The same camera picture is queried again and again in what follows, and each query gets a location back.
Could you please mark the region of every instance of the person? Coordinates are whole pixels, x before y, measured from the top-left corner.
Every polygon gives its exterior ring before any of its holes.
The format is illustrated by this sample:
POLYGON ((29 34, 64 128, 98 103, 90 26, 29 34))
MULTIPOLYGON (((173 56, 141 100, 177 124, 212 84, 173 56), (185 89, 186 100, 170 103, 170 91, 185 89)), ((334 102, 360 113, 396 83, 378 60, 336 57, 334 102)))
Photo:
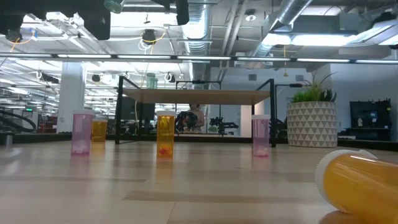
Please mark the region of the person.
POLYGON ((197 123, 193 128, 193 131, 201 131, 201 127, 205 125, 205 114, 202 112, 202 110, 199 109, 199 106, 199 104, 189 104, 190 110, 187 111, 193 113, 198 117, 197 123))

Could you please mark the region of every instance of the wooden floor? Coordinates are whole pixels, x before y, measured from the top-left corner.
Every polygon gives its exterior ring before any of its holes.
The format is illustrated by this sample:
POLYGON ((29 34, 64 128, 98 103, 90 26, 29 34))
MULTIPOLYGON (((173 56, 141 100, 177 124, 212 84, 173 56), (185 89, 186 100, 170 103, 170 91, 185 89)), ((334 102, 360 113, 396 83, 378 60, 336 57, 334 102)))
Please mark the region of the wooden floor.
MULTIPOLYGON (((154 142, 93 146, 70 142, 0 149, 1 223, 362 223, 335 212, 314 185, 332 149, 278 145, 253 159, 250 144, 176 143, 174 160, 154 142)), ((371 151, 398 162, 394 152, 371 151)))

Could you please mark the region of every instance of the planter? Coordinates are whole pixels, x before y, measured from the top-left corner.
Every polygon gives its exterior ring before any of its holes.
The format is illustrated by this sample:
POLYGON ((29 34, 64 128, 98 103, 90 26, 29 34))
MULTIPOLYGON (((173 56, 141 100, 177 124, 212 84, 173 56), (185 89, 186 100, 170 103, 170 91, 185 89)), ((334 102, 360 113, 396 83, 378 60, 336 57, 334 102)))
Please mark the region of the planter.
POLYGON ((287 137, 291 146, 336 147, 335 103, 291 103, 287 110, 287 137))

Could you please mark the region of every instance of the wooden tabletop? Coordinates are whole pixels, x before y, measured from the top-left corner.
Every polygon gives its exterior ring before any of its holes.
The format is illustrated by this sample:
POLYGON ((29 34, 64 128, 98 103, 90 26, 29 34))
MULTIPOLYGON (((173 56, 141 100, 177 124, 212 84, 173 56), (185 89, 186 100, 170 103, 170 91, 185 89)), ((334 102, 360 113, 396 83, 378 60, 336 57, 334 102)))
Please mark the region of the wooden tabletop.
POLYGON ((197 103, 202 105, 256 105, 269 97, 269 91, 245 90, 125 89, 123 93, 141 103, 197 103))

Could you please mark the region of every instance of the potted plant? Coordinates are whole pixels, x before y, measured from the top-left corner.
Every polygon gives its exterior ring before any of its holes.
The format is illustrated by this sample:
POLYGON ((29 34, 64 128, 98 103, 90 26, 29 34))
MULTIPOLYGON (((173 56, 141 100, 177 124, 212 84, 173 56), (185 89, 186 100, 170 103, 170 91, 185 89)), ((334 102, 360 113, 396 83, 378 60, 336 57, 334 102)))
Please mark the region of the potted plant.
POLYGON ((323 88, 321 81, 312 74, 312 81, 305 80, 305 90, 293 96, 287 111, 287 137, 289 145, 300 147, 336 147, 336 93, 323 88))

